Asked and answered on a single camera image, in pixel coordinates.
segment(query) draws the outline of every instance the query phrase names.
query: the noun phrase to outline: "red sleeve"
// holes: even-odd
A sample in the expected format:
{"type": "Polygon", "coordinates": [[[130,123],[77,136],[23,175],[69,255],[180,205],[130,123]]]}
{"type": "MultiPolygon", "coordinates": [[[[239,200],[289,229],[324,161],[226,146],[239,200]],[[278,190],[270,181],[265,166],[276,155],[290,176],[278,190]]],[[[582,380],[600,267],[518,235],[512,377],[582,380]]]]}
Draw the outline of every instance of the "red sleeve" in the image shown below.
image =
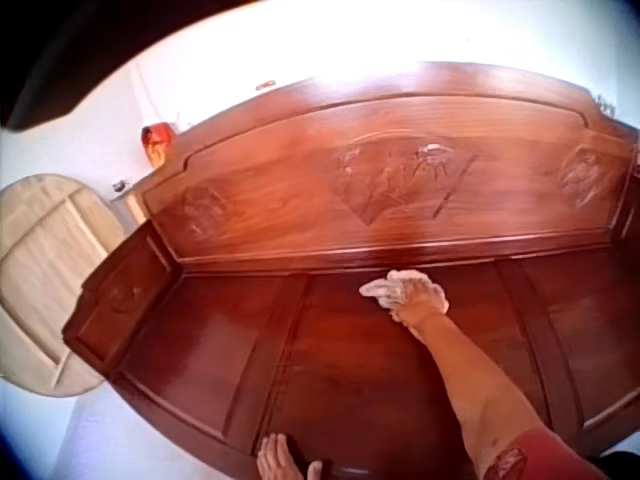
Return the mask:
{"type": "Polygon", "coordinates": [[[484,480],[607,480],[560,438],[539,428],[520,435],[498,455],[484,480]]]}

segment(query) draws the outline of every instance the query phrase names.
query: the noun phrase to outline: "rag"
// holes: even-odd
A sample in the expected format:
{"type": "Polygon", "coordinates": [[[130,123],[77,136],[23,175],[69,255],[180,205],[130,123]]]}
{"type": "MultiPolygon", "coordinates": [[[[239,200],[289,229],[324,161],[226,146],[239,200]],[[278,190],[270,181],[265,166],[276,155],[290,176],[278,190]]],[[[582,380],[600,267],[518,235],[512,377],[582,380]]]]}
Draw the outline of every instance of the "rag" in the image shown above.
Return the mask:
{"type": "MultiPolygon", "coordinates": [[[[410,281],[422,283],[433,295],[440,311],[447,313],[449,302],[444,294],[444,290],[437,283],[422,272],[417,270],[391,270],[387,278],[373,280],[360,287],[360,295],[363,297],[375,298],[382,308],[391,310],[392,307],[402,305],[406,299],[406,288],[410,281]]],[[[390,312],[391,317],[397,322],[395,313],[390,312]]]]}

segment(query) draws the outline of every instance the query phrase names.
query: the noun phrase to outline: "bed frame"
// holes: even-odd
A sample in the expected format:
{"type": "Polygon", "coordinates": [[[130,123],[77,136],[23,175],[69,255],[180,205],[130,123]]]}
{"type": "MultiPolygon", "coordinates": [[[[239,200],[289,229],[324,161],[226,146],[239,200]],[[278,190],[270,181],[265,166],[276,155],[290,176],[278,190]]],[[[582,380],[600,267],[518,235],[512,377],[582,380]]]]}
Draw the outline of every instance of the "bed frame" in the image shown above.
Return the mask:
{"type": "Polygon", "coordinates": [[[282,87],[177,137],[65,342],[236,478],[273,431],[332,478],[474,478],[429,352],[358,294],[419,268],[598,454],[640,427],[637,142],[583,88],[508,68],[282,87]]]}

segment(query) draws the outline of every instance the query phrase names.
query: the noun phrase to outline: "wooden headboard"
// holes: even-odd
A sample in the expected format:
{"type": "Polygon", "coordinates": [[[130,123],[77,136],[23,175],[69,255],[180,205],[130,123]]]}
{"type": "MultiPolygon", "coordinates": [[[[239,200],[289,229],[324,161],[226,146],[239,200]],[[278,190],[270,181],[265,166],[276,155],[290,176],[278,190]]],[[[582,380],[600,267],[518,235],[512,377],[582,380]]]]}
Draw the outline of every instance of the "wooden headboard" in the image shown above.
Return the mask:
{"type": "Polygon", "coordinates": [[[181,134],[140,192],[187,269],[332,269],[607,243],[637,132],[502,67],[311,79],[181,134]]]}

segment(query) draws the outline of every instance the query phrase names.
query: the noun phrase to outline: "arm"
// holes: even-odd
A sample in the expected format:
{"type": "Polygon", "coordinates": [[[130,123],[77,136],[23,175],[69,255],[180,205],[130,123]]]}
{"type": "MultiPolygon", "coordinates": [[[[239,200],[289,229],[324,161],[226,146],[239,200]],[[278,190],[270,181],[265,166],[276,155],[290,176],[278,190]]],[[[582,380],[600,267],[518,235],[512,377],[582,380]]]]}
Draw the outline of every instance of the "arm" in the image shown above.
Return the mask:
{"type": "Polygon", "coordinates": [[[479,478],[518,436],[544,428],[524,394],[439,311],[426,288],[412,284],[404,304],[393,310],[438,365],[479,478]]]}

